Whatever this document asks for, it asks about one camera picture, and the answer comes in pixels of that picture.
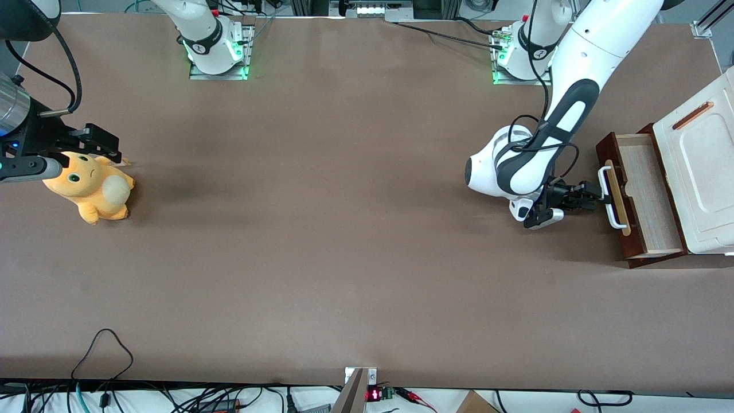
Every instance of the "metal bracket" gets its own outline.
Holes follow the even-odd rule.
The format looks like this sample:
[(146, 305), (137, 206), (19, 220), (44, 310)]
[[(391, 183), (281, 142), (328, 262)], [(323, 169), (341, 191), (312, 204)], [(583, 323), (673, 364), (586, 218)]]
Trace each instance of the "metal bracket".
[(367, 384), (374, 386), (377, 384), (377, 369), (375, 367), (347, 367), (344, 369), (344, 383), (349, 382), (349, 378), (352, 377), (355, 370), (364, 369), (367, 370)]
[(691, 23), (691, 31), (696, 39), (711, 37), (711, 28), (717, 25), (729, 12), (734, 10), (734, 0), (719, 0), (701, 19)]
[(691, 23), (691, 33), (693, 33), (693, 37), (696, 39), (708, 39), (711, 38), (711, 30), (701, 30), (701, 26), (699, 25), (698, 20), (694, 20), (693, 23)]
[(364, 413), (367, 386), (377, 382), (377, 369), (347, 367), (344, 369), (346, 384), (339, 393), (330, 413)]

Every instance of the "green wire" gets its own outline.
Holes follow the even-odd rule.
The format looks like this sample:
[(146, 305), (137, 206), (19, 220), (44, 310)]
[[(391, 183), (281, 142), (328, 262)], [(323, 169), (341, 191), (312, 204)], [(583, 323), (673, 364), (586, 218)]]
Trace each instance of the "green wire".
[(76, 384), (76, 398), (79, 399), (79, 404), (81, 404), (81, 409), (84, 410), (84, 413), (90, 413), (87, 404), (84, 402), (84, 399), (81, 398), (81, 389), (79, 388), (79, 383)]

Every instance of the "open drawer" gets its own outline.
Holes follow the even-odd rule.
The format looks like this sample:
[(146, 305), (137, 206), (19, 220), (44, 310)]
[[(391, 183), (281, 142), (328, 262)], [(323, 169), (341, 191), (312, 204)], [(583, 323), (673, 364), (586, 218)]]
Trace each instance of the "open drawer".
[(613, 201), (610, 222), (630, 267), (688, 253), (651, 132), (612, 132), (597, 144), (601, 184)]

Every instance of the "yellow plush toy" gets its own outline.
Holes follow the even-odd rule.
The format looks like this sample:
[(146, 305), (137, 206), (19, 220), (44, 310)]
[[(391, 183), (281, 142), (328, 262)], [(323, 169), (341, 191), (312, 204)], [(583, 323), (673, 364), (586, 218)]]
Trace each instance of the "yellow plush toy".
[(128, 217), (125, 205), (135, 181), (119, 169), (110, 166), (105, 157), (64, 152), (69, 157), (69, 167), (61, 175), (44, 179), (43, 183), (53, 192), (72, 201), (79, 207), (85, 221), (97, 225), (99, 218), (122, 220)]

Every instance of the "table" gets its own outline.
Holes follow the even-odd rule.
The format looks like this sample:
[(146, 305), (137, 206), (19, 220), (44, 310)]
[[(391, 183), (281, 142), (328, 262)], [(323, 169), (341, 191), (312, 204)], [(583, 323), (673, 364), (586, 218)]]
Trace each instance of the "table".
[[(138, 186), (129, 220), (96, 227), (40, 182), (0, 187), (0, 376), (67, 377), (110, 327), (135, 355), (124, 378), (337, 384), (357, 365), (415, 387), (734, 389), (731, 269), (626, 270), (603, 211), (527, 231), (465, 186), (467, 157), (542, 106), (540, 87), (492, 85), (486, 50), (279, 19), (250, 80), (193, 82), (165, 16), (59, 28), (84, 83), (67, 122), (119, 136)], [(52, 38), (27, 58), (71, 81)], [(595, 176), (610, 131), (718, 74), (687, 26), (654, 25), (579, 131), (570, 181)], [(79, 375), (125, 361), (106, 337)]]

